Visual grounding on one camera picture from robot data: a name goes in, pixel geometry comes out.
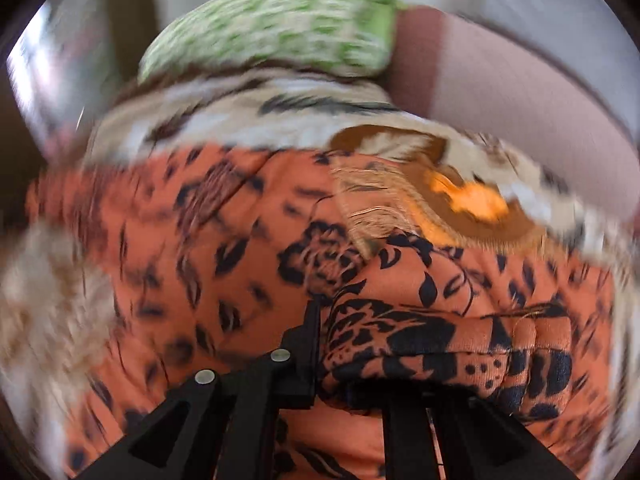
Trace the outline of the leaf pattern beige blanket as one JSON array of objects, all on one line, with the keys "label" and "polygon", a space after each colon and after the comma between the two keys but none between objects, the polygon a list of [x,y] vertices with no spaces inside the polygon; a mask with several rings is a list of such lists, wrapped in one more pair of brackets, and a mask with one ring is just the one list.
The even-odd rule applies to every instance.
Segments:
[{"label": "leaf pattern beige blanket", "polygon": [[[208,144],[366,155],[396,167],[447,166],[465,180],[494,186],[555,245],[610,271],[610,410],[583,479],[611,479],[622,470],[639,440],[639,284],[631,272],[630,237],[617,221],[493,136],[398,110],[368,82],[344,84],[280,68],[137,89],[99,122],[85,156],[67,169],[126,168]],[[118,325],[114,286],[75,235],[32,218],[1,291],[6,398],[35,458],[61,479],[69,476],[63,469],[66,425]]]}]

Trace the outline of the orange black floral garment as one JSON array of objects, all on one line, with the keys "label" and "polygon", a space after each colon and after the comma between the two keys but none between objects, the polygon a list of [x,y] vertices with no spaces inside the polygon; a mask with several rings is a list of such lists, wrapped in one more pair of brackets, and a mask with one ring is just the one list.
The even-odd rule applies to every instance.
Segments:
[{"label": "orange black floral garment", "polygon": [[585,478],[610,410],[610,271],[555,245],[515,200],[447,166],[208,144],[126,168],[58,169],[32,218],[111,279],[118,325],[67,423],[74,476],[204,367],[273,349],[321,316],[321,399],[285,412],[282,479],[381,479],[382,420],[347,379],[473,389]]}]

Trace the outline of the pink bolster cushion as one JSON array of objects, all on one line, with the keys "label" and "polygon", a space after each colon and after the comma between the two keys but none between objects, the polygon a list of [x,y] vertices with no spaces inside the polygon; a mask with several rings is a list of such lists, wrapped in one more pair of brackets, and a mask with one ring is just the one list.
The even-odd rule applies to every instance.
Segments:
[{"label": "pink bolster cushion", "polygon": [[384,87],[411,114],[510,142],[620,220],[638,210],[623,128],[572,78],[483,26],[430,6],[400,12]]}]

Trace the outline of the green checkered pillow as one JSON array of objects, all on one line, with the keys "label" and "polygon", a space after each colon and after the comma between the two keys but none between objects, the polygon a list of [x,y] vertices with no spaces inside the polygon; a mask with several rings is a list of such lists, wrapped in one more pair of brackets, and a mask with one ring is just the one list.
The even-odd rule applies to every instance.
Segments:
[{"label": "green checkered pillow", "polygon": [[400,9],[399,0],[209,0],[158,34],[138,76],[282,62],[374,77],[390,64]]}]

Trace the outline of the grey pillow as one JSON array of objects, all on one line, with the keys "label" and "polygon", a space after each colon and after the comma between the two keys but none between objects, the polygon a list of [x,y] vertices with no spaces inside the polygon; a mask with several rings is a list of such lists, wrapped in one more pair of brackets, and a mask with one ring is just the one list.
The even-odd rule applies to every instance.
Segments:
[{"label": "grey pillow", "polygon": [[639,50],[605,0],[466,0],[462,14],[560,66],[639,142]]}]

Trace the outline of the stained glass wooden door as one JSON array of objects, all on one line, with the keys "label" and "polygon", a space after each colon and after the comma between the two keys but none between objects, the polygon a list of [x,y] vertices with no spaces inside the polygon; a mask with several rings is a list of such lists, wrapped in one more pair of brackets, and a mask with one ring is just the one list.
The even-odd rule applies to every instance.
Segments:
[{"label": "stained glass wooden door", "polygon": [[158,31],[154,0],[37,0],[8,53],[17,108],[36,147],[55,158],[137,75]]}]

